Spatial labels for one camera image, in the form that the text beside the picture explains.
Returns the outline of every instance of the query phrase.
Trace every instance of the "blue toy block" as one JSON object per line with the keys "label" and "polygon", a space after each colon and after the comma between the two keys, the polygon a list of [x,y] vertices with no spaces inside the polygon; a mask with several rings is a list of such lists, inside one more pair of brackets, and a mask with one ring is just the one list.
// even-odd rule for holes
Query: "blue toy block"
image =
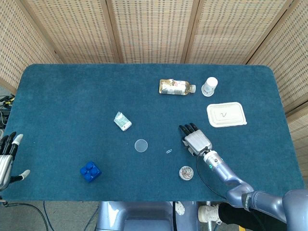
{"label": "blue toy block", "polygon": [[95,165],[94,162],[87,162],[86,166],[80,169],[81,175],[86,179],[87,182],[95,180],[102,172]]}

